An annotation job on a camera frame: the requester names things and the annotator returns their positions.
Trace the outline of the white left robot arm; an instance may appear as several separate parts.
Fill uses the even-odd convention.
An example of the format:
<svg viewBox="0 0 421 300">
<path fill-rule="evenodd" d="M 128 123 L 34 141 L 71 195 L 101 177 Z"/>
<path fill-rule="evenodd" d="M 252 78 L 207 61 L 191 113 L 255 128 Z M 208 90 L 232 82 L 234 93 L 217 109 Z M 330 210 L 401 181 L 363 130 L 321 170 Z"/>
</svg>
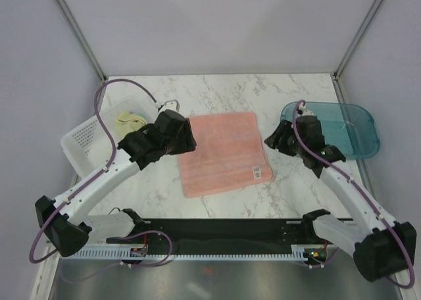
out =
<svg viewBox="0 0 421 300">
<path fill-rule="evenodd" d="M 122 182 L 165 155 L 192 152 L 197 144 L 188 118 L 176 111 L 159 113 L 153 123 L 126 134 L 116 144 L 113 158 L 72 189 L 35 203 L 41 231 L 63 257 L 86 243 L 124 238 L 138 243 L 144 235 L 140 217 L 132 209 L 93 216 L 91 210 Z"/>
</svg>

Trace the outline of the pink towel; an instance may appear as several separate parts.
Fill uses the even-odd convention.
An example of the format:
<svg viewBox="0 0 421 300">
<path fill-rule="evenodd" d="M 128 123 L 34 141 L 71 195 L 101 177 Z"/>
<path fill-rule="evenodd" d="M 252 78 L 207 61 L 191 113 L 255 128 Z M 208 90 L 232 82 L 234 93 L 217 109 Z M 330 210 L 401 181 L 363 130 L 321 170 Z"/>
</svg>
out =
<svg viewBox="0 0 421 300">
<path fill-rule="evenodd" d="M 197 146 L 193 152 L 178 157 L 187 198 L 215 195 L 273 180 L 255 113 L 199 115 L 189 120 Z"/>
</svg>

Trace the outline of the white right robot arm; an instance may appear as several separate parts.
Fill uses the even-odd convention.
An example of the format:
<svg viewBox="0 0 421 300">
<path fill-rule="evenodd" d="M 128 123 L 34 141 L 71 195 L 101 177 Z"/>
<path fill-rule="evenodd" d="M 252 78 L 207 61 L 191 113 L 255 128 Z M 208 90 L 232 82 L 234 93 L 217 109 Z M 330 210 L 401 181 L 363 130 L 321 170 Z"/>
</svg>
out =
<svg viewBox="0 0 421 300">
<path fill-rule="evenodd" d="M 328 145 L 322 125 L 314 115 L 298 116 L 293 122 L 281 120 L 265 144 L 290 157 L 300 157 L 303 164 L 321 180 L 354 221 L 348 225 L 322 210 L 305 215 L 301 226 L 307 243 L 325 239 L 353 258 L 360 274 L 369 282 L 388 278 L 408 270 L 409 282 L 415 283 L 414 256 L 417 233 L 410 222 L 397 222 L 368 192 L 358 185 L 345 165 L 345 155 Z"/>
</svg>

